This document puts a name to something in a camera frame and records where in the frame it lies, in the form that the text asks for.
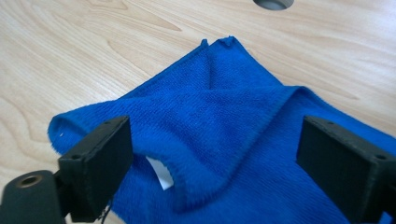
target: white tag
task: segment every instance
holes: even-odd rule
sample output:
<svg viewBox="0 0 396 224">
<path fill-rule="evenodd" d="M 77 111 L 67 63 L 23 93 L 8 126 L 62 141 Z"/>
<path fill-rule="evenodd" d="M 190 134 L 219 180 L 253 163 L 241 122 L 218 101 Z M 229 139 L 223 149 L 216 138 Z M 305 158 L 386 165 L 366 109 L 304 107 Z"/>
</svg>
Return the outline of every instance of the white tag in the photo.
<svg viewBox="0 0 396 224">
<path fill-rule="evenodd" d="M 166 168 L 166 166 L 164 166 L 163 163 L 160 161 L 154 160 L 150 157 L 146 157 L 146 159 L 148 159 L 148 162 L 154 169 L 154 172 L 157 175 L 161 187 L 163 187 L 163 190 L 172 187 L 174 182 L 171 173 L 168 171 L 168 168 Z"/>
</svg>

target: towel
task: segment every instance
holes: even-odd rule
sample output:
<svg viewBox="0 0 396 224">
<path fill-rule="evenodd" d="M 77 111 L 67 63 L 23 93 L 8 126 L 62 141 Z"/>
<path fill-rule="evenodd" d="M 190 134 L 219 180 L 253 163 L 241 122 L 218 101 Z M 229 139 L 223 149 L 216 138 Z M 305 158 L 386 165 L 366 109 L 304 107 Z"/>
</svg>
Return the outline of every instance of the towel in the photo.
<svg viewBox="0 0 396 224">
<path fill-rule="evenodd" d="M 232 36 L 203 40 L 120 99 L 55 116 L 49 139 L 64 154 L 121 115 L 131 119 L 134 163 L 112 209 L 126 223 L 347 223 L 296 164 L 304 115 L 396 154 L 395 138 L 282 85 Z M 167 167 L 173 187 L 162 189 L 146 157 Z"/>
</svg>

